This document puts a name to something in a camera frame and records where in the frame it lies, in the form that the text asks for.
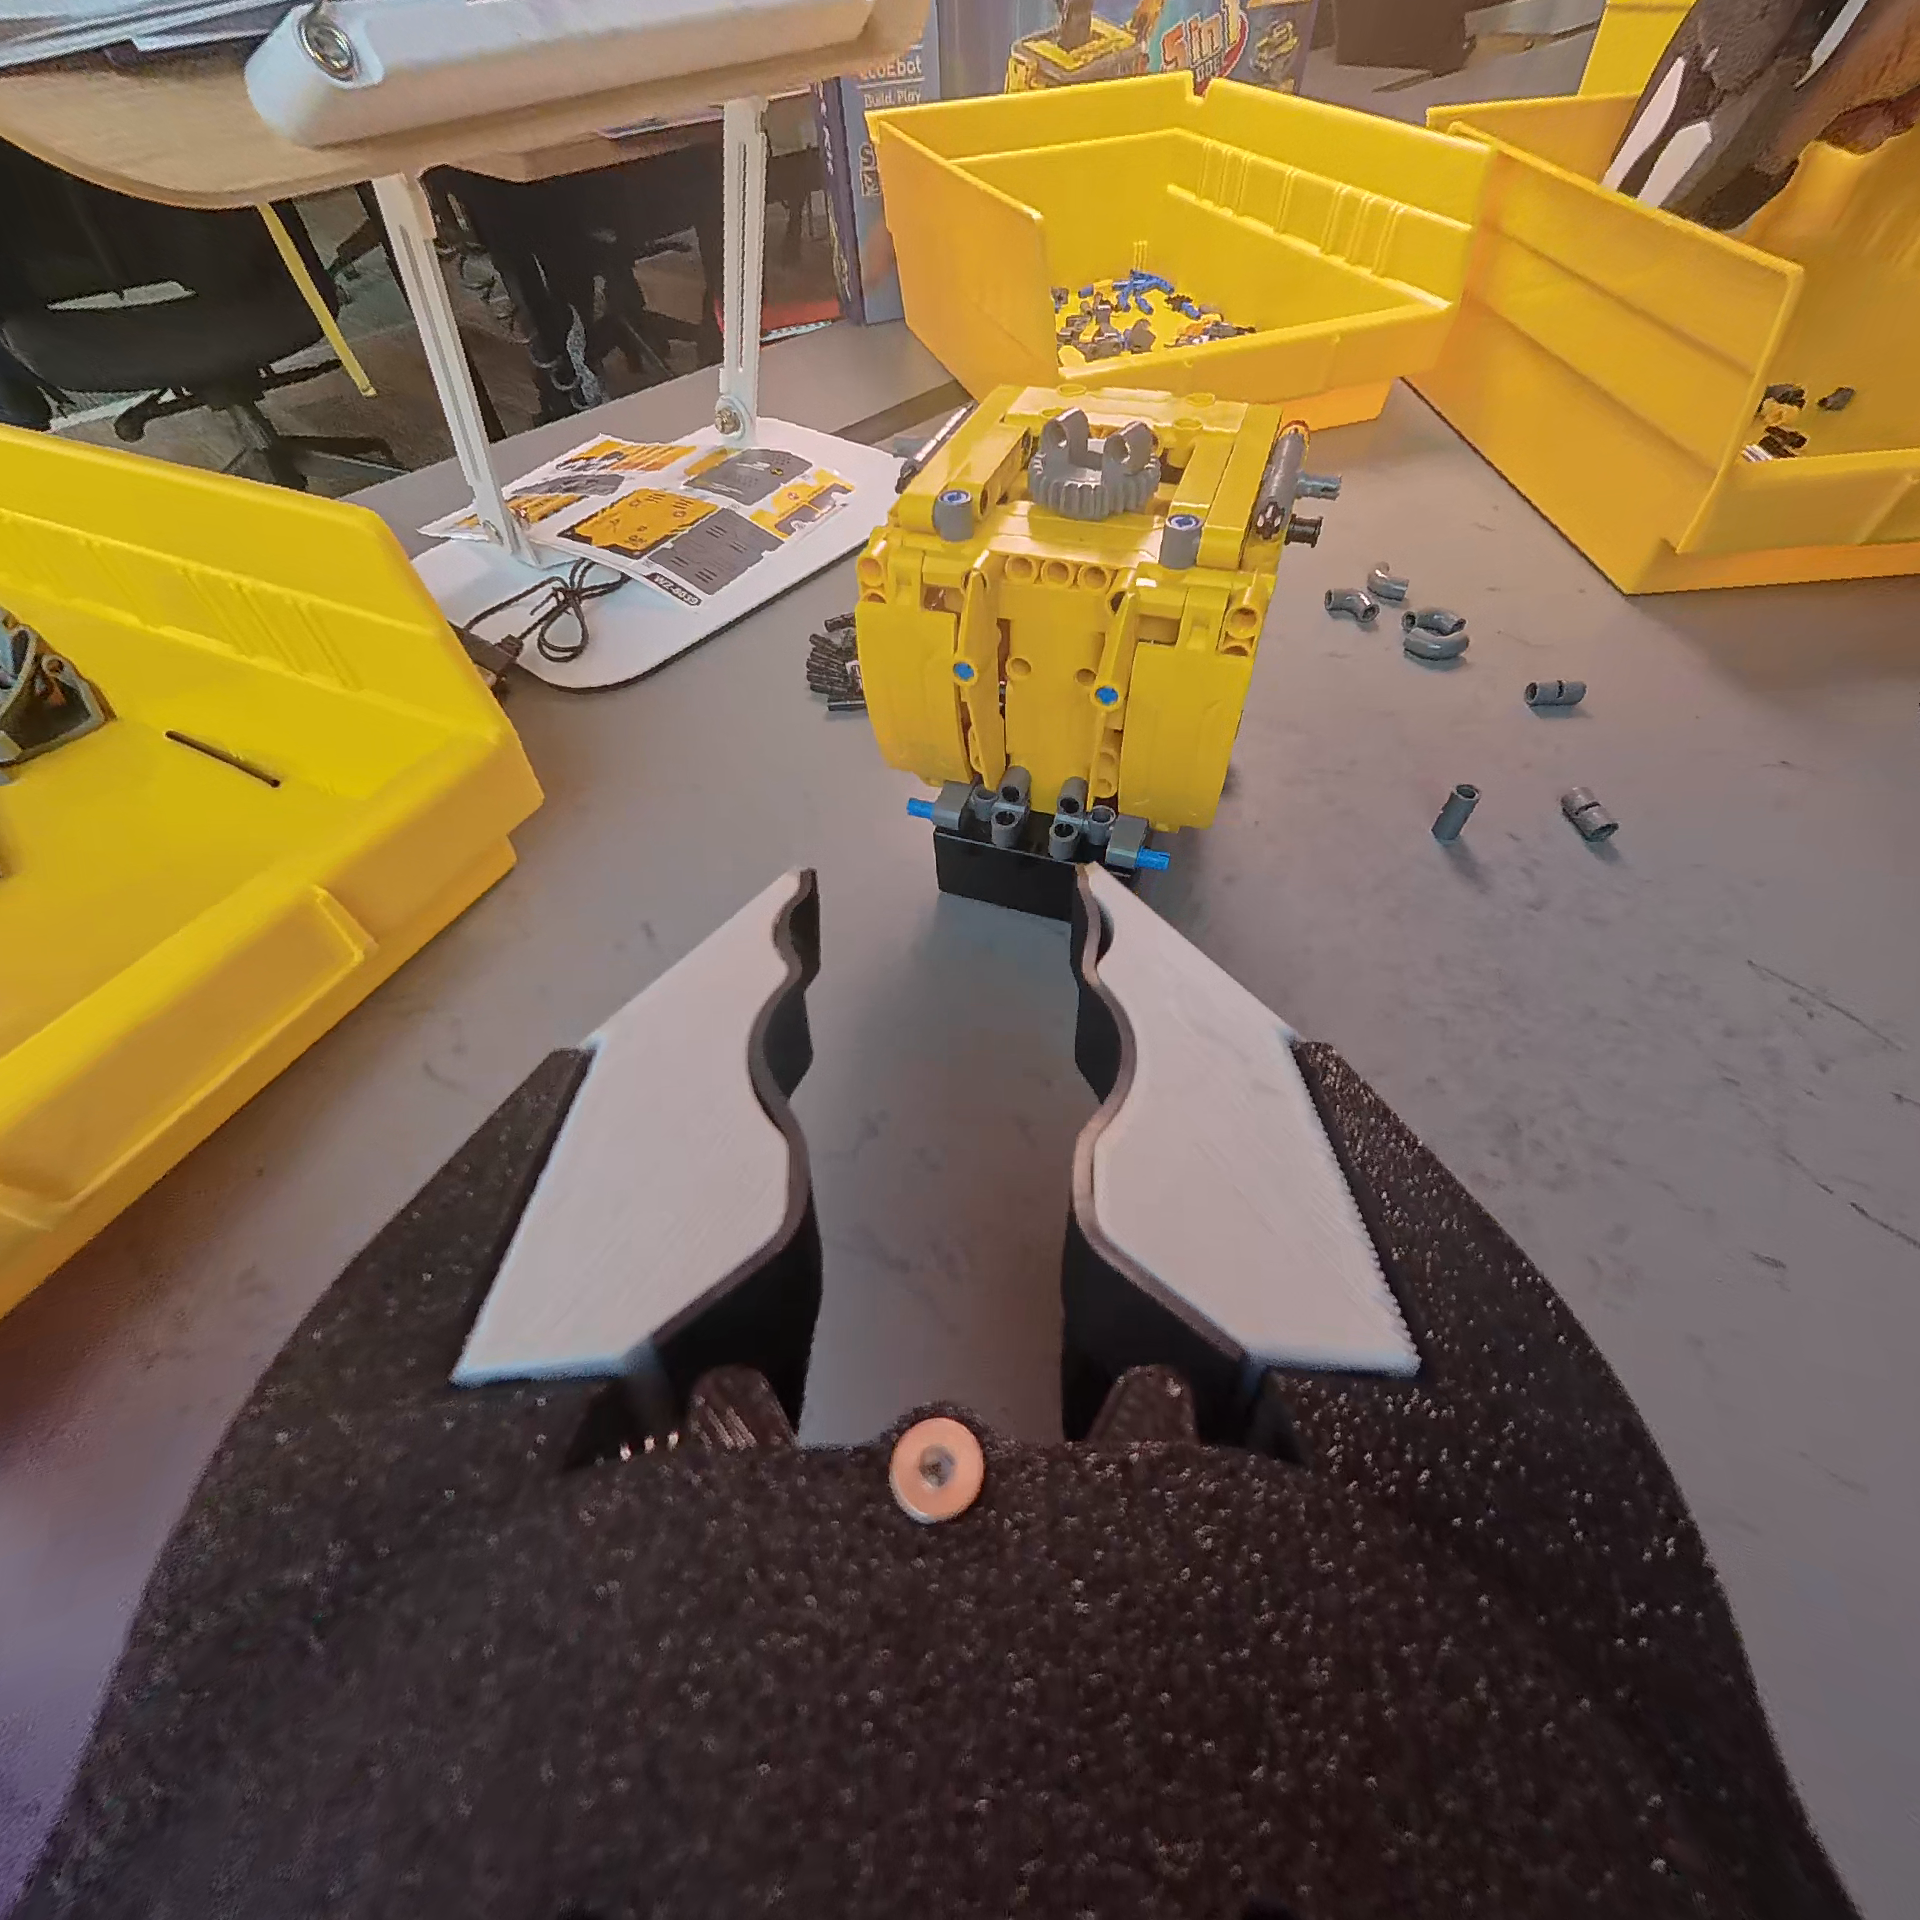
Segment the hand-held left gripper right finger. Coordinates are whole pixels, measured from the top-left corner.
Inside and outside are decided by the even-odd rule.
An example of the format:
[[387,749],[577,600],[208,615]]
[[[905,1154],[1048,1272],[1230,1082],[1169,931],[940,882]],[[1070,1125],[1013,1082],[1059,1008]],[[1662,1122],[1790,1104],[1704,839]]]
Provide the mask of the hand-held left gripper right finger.
[[1097,1089],[1070,1177],[1088,1249],[1233,1360],[1414,1377],[1298,1031],[1106,870],[1079,867],[1073,908]]

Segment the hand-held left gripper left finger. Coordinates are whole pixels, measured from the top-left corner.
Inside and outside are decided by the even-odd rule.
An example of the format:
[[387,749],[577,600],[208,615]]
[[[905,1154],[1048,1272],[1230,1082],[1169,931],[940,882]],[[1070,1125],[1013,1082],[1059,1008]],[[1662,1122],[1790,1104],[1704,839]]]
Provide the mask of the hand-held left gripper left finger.
[[689,1388],[734,1363],[803,1385],[821,1251],[791,1098],[819,960],[817,876],[794,867],[588,1038],[454,1384]]

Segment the yellow plastic bin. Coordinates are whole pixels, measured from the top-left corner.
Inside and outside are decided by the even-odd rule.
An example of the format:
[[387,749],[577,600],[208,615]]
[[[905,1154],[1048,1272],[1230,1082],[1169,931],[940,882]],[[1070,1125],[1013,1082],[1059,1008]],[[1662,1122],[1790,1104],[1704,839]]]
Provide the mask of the yellow plastic bin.
[[1603,2],[1575,92],[1581,97],[1637,96],[1692,10],[1690,0]]
[[[904,319],[972,396],[1143,387],[1374,420],[1441,360],[1467,289],[1491,150],[1183,71],[889,107],[873,117]],[[1061,291],[1157,276],[1238,334],[1088,360]]]
[[[1749,243],[1599,185],[1631,101],[1428,107],[1494,163],[1415,389],[1624,593],[1914,574],[1917,134],[1810,147]],[[1855,397],[1745,461],[1773,382]]]
[[505,876],[542,789],[374,511],[14,427],[2,510],[3,609],[110,707],[3,781],[12,1309]]

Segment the pile of small lego pieces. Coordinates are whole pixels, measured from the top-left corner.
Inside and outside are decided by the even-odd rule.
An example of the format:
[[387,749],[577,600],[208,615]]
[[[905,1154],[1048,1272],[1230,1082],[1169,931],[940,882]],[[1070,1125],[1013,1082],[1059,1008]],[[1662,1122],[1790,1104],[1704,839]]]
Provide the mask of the pile of small lego pieces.
[[1820,425],[1823,420],[1836,420],[1851,405],[1855,396],[1857,387],[1836,386],[1810,399],[1801,384],[1768,384],[1760,394],[1749,423],[1751,429],[1740,447],[1740,458],[1747,463],[1773,463],[1799,458],[1810,445],[1803,415],[1811,409],[1814,425]]
[[1053,340],[1070,372],[1233,341],[1257,331],[1146,267],[1049,287]]

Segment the yellow lego model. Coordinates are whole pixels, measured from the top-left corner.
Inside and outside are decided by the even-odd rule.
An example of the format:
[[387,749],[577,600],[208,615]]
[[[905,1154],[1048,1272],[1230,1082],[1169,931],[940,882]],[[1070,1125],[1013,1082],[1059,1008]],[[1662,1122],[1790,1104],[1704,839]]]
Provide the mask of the yellow lego model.
[[1309,425],[1271,402],[1001,384],[917,454],[855,560],[881,757],[930,787],[937,888],[1065,922],[1081,877],[1214,823]]

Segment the blue and grey lego assembly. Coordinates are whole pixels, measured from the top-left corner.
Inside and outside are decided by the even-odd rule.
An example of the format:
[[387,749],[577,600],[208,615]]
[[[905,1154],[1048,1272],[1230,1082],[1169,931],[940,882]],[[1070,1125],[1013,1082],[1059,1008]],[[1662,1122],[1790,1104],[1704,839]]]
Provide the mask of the blue and grey lego assembly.
[[2,607],[2,783],[31,760],[112,719],[112,707],[71,659]]

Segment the lego instruction booklet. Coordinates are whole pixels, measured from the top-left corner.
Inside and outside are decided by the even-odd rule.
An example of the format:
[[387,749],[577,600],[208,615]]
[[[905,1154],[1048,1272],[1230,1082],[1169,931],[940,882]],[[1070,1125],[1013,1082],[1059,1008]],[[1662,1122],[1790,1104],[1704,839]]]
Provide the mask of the lego instruction booklet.
[[258,44],[303,2],[2,2],[2,70]]

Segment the person's right hand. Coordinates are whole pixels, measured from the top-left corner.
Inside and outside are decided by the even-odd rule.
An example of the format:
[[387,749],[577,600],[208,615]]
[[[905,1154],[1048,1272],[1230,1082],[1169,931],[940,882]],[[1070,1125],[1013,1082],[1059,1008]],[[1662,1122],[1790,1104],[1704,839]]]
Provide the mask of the person's right hand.
[[1807,74],[1814,138],[1868,154],[1917,120],[1917,4],[1844,4]]

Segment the yellow and grey sticker sheet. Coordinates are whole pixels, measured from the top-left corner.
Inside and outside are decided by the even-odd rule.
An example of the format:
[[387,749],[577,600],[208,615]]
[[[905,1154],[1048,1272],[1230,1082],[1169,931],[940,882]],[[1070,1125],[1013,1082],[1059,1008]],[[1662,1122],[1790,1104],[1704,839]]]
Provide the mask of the yellow and grey sticker sheet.
[[712,600],[853,500],[799,449],[602,436],[504,484],[510,518],[554,553]]

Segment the blue robot kit box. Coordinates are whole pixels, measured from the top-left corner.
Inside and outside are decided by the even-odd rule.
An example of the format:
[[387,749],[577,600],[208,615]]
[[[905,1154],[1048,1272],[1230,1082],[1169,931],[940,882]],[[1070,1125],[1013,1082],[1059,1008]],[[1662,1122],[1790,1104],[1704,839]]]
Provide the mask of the blue robot kit box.
[[892,59],[817,81],[814,131],[841,315],[901,318],[885,228],[878,112],[920,103],[1188,74],[1298,92],[1316,2],[933,2],[920,36]]

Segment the black office chair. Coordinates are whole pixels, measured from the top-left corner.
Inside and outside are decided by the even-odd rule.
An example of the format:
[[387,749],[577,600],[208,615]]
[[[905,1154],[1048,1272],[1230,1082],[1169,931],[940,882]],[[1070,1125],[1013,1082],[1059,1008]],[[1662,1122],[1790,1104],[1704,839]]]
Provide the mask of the black office chair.
[[188,207],[112,191],[3,147],[3,350],[42,389],[126,397],[113,433],[224,417],[225,472],[308,491],[398,472],[365,436],[288,436],[263,397],[315,378],[281,367],[323,343],[340,291],[292,204]]

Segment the white and wood book stand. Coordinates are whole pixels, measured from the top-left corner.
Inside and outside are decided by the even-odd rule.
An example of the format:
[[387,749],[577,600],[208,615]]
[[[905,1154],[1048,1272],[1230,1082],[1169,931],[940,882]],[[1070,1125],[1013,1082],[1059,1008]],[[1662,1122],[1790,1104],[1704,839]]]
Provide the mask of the white and wood book stand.
[[589,612],[567,659],[525,641],[519,665],[567,689],[655,672],[862,545],[893,495],[881,449],[762,417],[757,361],[770,97],[889,59],[922,34],[910,2],[497,2],[305,4],[247,59],[183,67],[31,63],[3,24],[3,138],[118,194],[180,207],[263,205],[369,181],[414,312],[482,540],[445,540],[417,569],[449,615],[470,601],[539,596],[564,576],[554,521],[523,528],[491,468],[421,180],[431,169],[525,158],[588,134],[673,122],[720,106],[724,146],[724,350],[712,425],[693,452],[773,445],[844,480],[826,511],[741,563],[724,588],[669,588],[659,560]]

